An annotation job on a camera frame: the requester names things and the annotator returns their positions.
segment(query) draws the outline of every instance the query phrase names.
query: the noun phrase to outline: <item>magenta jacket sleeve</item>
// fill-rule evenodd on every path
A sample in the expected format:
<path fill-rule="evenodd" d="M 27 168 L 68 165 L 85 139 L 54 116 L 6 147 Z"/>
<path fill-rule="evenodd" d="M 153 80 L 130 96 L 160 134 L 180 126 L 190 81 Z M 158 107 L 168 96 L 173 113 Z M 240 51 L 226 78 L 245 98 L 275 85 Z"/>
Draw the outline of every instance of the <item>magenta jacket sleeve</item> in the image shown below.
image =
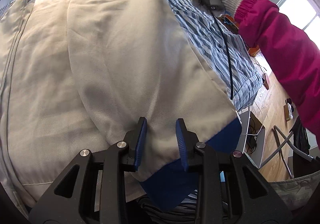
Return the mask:
<path fill-rule="evenodd" d="M 269 0 L 243 0 L 235 20 L 247 45 L 260 46 L 295 103 L 303 126 L 316 135 L 320 147 L 320 51 L 316 44 Z"/>

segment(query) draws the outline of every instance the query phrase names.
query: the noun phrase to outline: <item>beige garment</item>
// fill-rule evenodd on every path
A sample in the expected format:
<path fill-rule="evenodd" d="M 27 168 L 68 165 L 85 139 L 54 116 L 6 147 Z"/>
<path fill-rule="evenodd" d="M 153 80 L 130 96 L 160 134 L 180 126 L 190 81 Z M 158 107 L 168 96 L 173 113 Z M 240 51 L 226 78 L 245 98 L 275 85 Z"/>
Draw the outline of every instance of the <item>beige garment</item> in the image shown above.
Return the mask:
<path fill-rule="evenodd" d="M 166 0 L 36 0 L 10 77 L 1 124 L 11 179 L 30 207 L 80 150 L 107 149 L 140 116 L 147 140 L 125 177 L 127 201 L 144 194 L 137 180 L 179 158 L 176 119 L 207 141 L 236 118 Z"/>

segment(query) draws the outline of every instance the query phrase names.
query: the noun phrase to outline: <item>black and white striped fabric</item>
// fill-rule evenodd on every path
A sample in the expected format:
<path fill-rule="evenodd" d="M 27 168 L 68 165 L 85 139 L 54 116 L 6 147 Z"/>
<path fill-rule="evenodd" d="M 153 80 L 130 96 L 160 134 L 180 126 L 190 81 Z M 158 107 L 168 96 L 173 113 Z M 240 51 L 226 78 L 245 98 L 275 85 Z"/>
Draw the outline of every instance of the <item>black and white striped fabric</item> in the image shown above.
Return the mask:
<path fill-rule="evenodd" d="M 230 95 L 226 48 L 213 17 L 194 7 L 190 0 L 168 0 L 168 3 L 191 42 L 198 48 L 210 67 L 225 82 Z M 0 19 L 10 5 L 11 3 L 0 9 Z M 235 108 L 240 111 L 253 104 L 262 85 L 262 79 L 250 60 L 241 36 L 232 34 L 222 23 L 220 23 L 220 27 L 227 36 L 231 56 L 233 103 Z"/>

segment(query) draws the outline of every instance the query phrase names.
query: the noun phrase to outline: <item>triangular cutout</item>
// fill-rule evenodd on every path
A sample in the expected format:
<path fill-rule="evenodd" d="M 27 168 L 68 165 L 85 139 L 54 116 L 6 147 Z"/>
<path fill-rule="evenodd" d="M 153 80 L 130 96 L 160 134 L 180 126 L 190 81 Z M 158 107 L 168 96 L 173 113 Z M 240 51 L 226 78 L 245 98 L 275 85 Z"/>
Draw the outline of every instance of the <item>triangular cutout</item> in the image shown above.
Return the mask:
<path fill-rule="evenodd" d="M 268 194 L 264 185 L 258 180 L 258 178 L 253 174 L 253 172 L 247 168 L 243 167 L 244 177 L 247 183 L 249 196 L 251 199 L 256 199 Z"/>
<path fill-rule="evenodd" d="M 75 165 L 68 174 L 63 178 L 61 183 L 54 189 L 54 194 L 58 196 L 62 196 L 65 198 L 71 198 L 73 194 L 73 189 L 76 184 L 79 166 Z"/>

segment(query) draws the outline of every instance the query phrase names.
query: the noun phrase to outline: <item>jacket cuff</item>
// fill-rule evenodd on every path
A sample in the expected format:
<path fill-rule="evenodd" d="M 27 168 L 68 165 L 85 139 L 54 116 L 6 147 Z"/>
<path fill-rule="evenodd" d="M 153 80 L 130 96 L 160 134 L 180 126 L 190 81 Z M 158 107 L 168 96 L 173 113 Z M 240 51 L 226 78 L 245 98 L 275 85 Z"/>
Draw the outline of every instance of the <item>jacket cuff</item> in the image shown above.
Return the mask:
<path fill-rule="evenodd" d="M 235 21 L 240 24 L 256 2 L 257 0 L 243 0 L 236 10 Z"/>

